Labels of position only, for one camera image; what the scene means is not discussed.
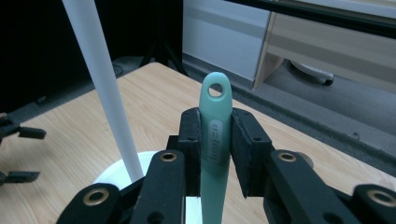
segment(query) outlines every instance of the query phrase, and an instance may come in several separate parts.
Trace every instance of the wooden tabletop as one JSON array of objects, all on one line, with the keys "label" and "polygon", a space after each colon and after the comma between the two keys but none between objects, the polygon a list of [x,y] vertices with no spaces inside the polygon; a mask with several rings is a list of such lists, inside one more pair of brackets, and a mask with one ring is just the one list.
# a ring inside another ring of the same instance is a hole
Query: wooden tabletop
[{"label": "wooden tabletop", "polygon": [[[118,79],[138,151],[165,149],[178,134],[180,115],[198,106],[201,84],[158,63]],[[350,194],[354,186],[374,183],[396,190],[396,178],[355,160],[291,127],[236,101],[254,114],[274,147],[302,151],[330,186]],[[55,223],[71,199],[120,159],[96,91],[60,105],[22,124],[47,131],[44,140],[12,135],[0,146],[0,170],[39,171],[29,184],[0,187],[1,223]],[[267,223],[262,198],[242,196],[233,163],[223,223]]]}]

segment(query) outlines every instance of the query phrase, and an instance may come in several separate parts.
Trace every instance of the black clamp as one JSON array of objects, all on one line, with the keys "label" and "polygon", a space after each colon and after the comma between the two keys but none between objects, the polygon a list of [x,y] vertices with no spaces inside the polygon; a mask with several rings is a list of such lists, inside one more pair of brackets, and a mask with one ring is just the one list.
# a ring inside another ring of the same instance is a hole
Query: black clamp
[{"label": "black clamp", "polygon": [[[19,137],[44,139],[46,131],[37,128],[21,127],[20,124],[14,123],[9,116],[0,117],[0,143],[3,138],[14,133],[19,133]],[[35,181],[39,172],[14,171],[8,172],[8,175],[0,172],[0,186],[6,183],[30,183]]]},{"label": "black clamp", "polygon": [[[169,136],[166,150],[154,155],[145,177],[122,190],[88,186],[58,223],[184,223],[185,196],[200,195],[200,145],[200,112],[192,108],[181,115],[179,135]],[[231,145],[242,194],[264,198],[269,223],[396,223],[396,192],[359,185],[349,196],[327,186],[307,156],[275,150],[245,110],[233,110]]]}]

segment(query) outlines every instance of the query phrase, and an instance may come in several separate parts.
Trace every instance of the plastic handle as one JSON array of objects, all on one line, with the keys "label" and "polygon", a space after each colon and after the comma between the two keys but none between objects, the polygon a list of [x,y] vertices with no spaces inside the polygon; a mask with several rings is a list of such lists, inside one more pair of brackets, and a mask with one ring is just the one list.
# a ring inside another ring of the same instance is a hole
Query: plastic handle
[{"label": "plastic handle", "polygon": [[[222,87],[220,96],[209,92],[212,85]],[[202,125],[201,203],[203,223],[221,223],[230,166],[231,113],[233,97],[229,79],[211,73],[201,88],[199,109]]]}]

